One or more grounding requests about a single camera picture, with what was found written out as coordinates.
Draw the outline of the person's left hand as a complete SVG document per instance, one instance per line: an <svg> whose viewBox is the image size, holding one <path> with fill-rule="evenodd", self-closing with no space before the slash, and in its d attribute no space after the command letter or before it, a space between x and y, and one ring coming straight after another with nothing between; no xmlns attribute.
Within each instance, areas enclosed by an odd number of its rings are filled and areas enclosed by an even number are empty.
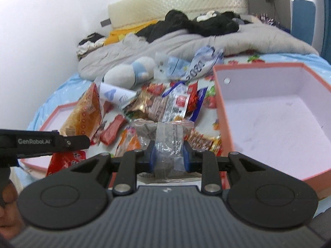
<svg viewBox="0 0 331 248"><path fill-rule="evenodd" d="M10 240L25 228L24 221L17 208L18 192L11 180L4 188L2 198L6 205L1 207L1 236Z"/></svg>

